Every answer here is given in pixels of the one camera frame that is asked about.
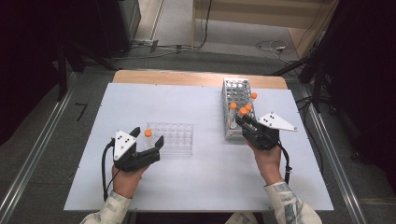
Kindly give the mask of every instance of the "white mounting plate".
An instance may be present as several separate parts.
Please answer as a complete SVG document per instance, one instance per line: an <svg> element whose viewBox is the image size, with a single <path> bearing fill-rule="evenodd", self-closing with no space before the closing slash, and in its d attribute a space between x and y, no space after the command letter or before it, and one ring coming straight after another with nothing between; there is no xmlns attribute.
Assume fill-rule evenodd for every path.
<svg viewBox="0 0 396 224"><path fill-rule="evenodd" d="M280 116L278 116L274 112L268 113L268 114L260 117L257 121L260 124L264 125L265 127L268 127L271 129L297 132L297 127L288 123L287 121L282 119Z"/></svg>
<svg viewBox="0 0 396 224"><path fill-rule="evenodd" d="M116 132L116 144L114 146L114 160L117 161L136 142L136 138L123 131Z"/></svg>

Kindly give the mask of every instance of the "camouflage sleeve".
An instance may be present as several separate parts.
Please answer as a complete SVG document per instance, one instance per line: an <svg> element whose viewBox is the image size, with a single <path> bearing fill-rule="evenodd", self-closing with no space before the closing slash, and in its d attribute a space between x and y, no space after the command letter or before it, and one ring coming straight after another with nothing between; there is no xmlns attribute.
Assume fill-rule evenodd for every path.
<svg viewBox="0 0 396 224"><path fill-rule="evenodd" d="M98 213L87 215L80 224L121 224L132 199L127 199L111 191L105 205Z"/></svg>
<svg viewBox="0 0 396 224"><path fill-rule="evenodd" d="M274 207L277 223L321 223L315 210L298 199L284 180L264 188Z"/></svg>

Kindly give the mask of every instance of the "human hand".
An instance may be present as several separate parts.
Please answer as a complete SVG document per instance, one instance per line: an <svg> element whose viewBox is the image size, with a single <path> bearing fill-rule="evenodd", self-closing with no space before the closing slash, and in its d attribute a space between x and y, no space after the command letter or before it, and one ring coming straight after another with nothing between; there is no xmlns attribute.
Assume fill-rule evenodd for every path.
<svg viewBox="0 0 396 224"><path fill-rule="evenodd" d="M271 150L258 150L246 140L247 145L253 150L254 159L259 167L260 174L267 185L275 184L282 178L279 172L282 149L276 146Z"/></svg>
<svg viewBox="0 0 396 224"><path fill-rule="evenodd" d="M149 168L149 166L143 167L142 169L135 172L123 172L119 171L114 165L111 170L113 176L119 172L113 180L113 190L119 195L125 198L133 198L134 192L137 189L137 185L139 184L140 179L142 178L142 174Z"/></svg>

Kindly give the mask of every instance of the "person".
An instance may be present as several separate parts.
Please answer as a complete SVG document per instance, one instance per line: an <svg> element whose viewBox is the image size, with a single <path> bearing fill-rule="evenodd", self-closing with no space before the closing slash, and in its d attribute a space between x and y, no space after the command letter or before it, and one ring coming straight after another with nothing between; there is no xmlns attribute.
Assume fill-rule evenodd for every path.
<svg viewBox="0 0 396 224"><path fill-rule="evenodd" d="M315 210L305 203L303 200L296 197L289 185L282 179L279 172L281 149L274 147L271 150L258 150L248 141L247 144L253 150L257 166L260 174L264 179L266 186L265 191L271 201L271 205L275 210L275 216L278 223L321 223L321 219ZM142 177L142 174L149 167L145 167L136 172L124 173L119 171L113 180L113 191L107 198L103 208L94 214L87 215L81 224L96 224L96 223L121 223L128 212L128 208L134 197L134 192ZM112 174L114 175L118 170L113 166ZM233 214L227 223L232 222L231 219L236 215Z"/></svg>

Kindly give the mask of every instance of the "orange cap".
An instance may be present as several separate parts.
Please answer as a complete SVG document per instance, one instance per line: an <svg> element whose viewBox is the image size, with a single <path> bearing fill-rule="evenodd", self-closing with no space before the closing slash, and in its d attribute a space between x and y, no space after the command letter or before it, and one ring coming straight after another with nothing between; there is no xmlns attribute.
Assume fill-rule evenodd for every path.
<svg viewBox="0 0 396 224"><path fill-rule="evenodd" d="M241 109L239 109L239 114L242 115L242 116L245 116L247 112L248 112L247 109L244 108L244 107L242 107Z"/></svg>
<svg viewBox="0 0 396 224"><path fill-rule="evenodd" d="M230 109L236 109L236 103L231 103L230 104Z"/></svg>
<svg viewBox="0 0 396 224"><path fill-rule="evenodd" d="M151 129L146 129L146 130L145 130L145 136L146 136L146 137L151 137L151 136L152 136L152 131L151 131Z"/></svg>
<svg viewBox="0 0 396 224"><path fill-rule="evenodd" d="M257 98L257 93L256 93L256 92L251 93L250 97L251 97L253 100L256 99L256 98Z"/></svg>
<svg viewBox="0 0 396 224"><path fill-rule="evenodd" d="M245 105L245 108L247 109L247 111L250 111L251 110L251 105L247 104L247 105Z"/></svg>

